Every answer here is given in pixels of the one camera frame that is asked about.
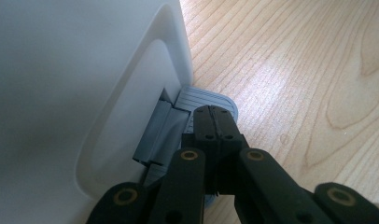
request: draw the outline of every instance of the white plastic container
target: white plastic container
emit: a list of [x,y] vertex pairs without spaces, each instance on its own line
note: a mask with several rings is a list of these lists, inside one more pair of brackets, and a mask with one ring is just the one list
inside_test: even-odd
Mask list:
[[178,0],[0,1],[0,224],[84,223],[191,79]]

